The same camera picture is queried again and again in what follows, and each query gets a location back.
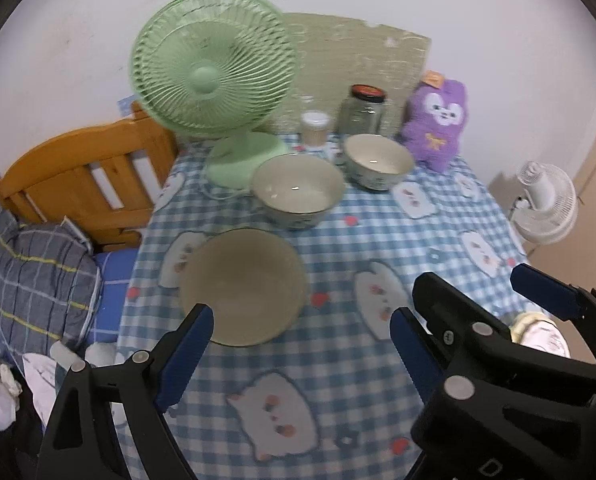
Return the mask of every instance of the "black and red lid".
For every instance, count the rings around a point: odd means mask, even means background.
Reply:
[[[352,85],[349,93],[356,99],[367,103],[383,103],[387,98],[387,93],[377,86]]]

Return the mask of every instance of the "tablecloth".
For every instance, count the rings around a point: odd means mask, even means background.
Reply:
[[[287,142],[301,149],[295,136]],[[422,403],[388,319],[411,306],[414,280],[426,271],[507,323],[537,309],[511,289],[511,269],[526,255],[502,210],[458,157],[447,174],[418,167],[391,192],[349,183],[317,227],[282,230],[250,196],[218,201],[201,192],[208,151],[192,144],[182,153],[156,203],[118,361],[177,328],[177,279],[193,248],[239,227],[278,234],[302,257],[309,303],[268,343],[210,343],[182,401],[165,414],[172,434],[201,479],[404,478],[419,453],[410,431]],[[146,478],[126,423],[117,430],[132,476]]]

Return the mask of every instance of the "large beige bowl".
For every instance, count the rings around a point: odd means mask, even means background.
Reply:
[[[380,135],[347,137],[343,151],[349,176],[375,191],[391,189],[415,168],[414,157],[408,149]]]
[[[293,246],[257,229],[235,229],[210,239],[187,260],[180,304],[211,307],[211,340],[251,346],[284,332],[307,299],[307,278]]]
[[[287,229],[316,225],[342,200],[346,188],[339,169],[306,154],[275,156],[251,180],[251,192],[265,212]]]

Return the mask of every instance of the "jar lid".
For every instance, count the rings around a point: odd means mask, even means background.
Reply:
[[[305,112],[302,114],[301,118],[303,124],[317,130],[325,129],[331,122],[331,117],[328,114],[317,110]]]
[[[369,103],[383,103],[387,98],[387,93],[384,90],[369,85],[353,85],[350,93],[353,97]]]

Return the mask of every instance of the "yellow stripe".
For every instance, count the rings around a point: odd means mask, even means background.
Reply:
[[[76,308],[81,308],[82,310],[89,310],[89,307],[87,305],[83,305],[82,303],[76,303],[75,301],[70,301],[69,304]]]
[[[27,321],[25,321],[24,319],[20,319],[18,316],[14,316],[13,314],[9,313],[9,312],[5,312],[4,310],[2,310],[0,308],[0,313],[4,316],[4,317],[8,317],[9,319],[13,319],[15,322],[20,323],[23,326],[26,326],[28,329],[33,330],[34,332],[38,332],[44,335],[47,335],[49,337],[51,337],[52,339],[56,339],[56,341],[60,340],[60,336],[57,336],[56,334],[52,334],[51,332],[47,332],[46,330],[44,330],[43,328],[37,327],[35,325],[29,324]]]
[[[65,270],[65,272],[77,272],[78,269],[76,267],[67,267],[65,265],[59,264],[56,260],[50,260],[48,258],[40,258],[39,256],[25,256],[24,254],[18,254],[14,252],[14,250],[9,247],[5,240],[0,237],[0,244],[9,251],[9,254],[14,258],[19,260],[23,260],[24,262],[40,262],[42,264],[54,264],[59,269]]]

